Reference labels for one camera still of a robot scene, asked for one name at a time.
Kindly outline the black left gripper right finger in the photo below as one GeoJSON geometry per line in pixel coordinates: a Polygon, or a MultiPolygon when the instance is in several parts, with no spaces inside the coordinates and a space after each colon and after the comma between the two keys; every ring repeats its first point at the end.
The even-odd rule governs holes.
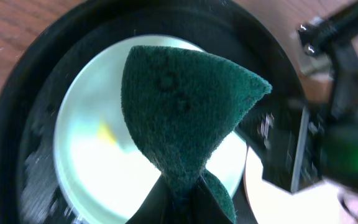
{"type": "Polygon", "coordinates": [[[200,176],[191,191],[192,224],[232,224],[200,176]]]}

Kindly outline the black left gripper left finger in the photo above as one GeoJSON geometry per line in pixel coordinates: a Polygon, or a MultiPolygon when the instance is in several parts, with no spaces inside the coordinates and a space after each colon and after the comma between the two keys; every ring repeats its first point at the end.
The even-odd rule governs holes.
{"type": "Polygon", "coordinates": [[[172,194],[160,176],[142,205],[126,224],[169,224],[172,222],[172,194]]]}

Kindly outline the green yellow sponge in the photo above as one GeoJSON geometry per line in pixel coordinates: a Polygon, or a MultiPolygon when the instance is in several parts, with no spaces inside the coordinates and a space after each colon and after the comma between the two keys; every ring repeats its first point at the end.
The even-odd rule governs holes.
{"type": "Polygon", "coordinates": [[[271,89],[255,73],[206,52],[147,45],[130,49],[122,76],[122,113],[138,150],[171,191],[171,223],[191,223],[191,191],[200,176],[235,222],[231,196],[206,163],[271,89]]]}

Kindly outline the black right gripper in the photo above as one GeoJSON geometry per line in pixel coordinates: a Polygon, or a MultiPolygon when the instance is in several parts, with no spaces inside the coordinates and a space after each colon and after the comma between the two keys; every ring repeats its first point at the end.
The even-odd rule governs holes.
{"type": "Polygon", "coordinates": [[[329,72],[333,87],[325,104],[274,94],[240,124],[267,182],[294,194],[327,178],[358,193],[357,35],[358,1],[297,29],[301,71],[329,72]]]}

